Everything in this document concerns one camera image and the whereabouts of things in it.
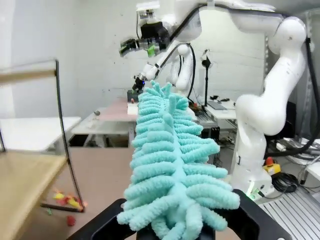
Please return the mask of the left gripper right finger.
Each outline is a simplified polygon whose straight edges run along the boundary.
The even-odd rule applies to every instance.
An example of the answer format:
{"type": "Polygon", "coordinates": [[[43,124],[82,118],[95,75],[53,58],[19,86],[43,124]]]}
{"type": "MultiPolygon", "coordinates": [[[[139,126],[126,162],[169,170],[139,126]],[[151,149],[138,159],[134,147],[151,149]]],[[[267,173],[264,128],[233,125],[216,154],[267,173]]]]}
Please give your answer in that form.
{"type": "Polygon", "coordinates": [[[241,240],[291,240],[291,235],[263,211],[244,192],[234,189],[240,197],[237,209],[216,209],[241,240]]]}

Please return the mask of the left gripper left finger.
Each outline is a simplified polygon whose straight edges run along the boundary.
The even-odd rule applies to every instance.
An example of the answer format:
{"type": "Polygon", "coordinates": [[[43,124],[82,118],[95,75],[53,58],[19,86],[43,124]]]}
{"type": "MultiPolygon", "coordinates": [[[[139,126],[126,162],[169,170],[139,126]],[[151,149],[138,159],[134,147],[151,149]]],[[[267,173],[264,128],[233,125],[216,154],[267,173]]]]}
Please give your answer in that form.
{"type": "Polygon", "coordinates": [[[136,232],[128,225],[117,221],[125,202],[124,198],[117,199],[67,240],[125,240],[134,235],[136,232]]]}

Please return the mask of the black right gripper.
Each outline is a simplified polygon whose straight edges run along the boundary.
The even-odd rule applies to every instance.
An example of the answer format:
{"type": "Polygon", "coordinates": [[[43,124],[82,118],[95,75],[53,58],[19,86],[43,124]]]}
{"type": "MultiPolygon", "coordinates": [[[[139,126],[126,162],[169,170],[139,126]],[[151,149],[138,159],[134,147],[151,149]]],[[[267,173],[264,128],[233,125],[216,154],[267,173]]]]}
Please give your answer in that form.
{"type": "MultiPolygon", "coordinates": [[[[170,44],[169,31],[163,26],[162,21],[154,23],[144,23],[140,27],[140,30],[140,42],[149,46],[146,50],[148,57],[155,57],[157,55],[157,46],[160,50],[165,50],[170,44]]],[[[120,44],[119,54],[126,55],[132,51],[138,51],[139,49],[139,40],[130,38],[120,44]]]]}

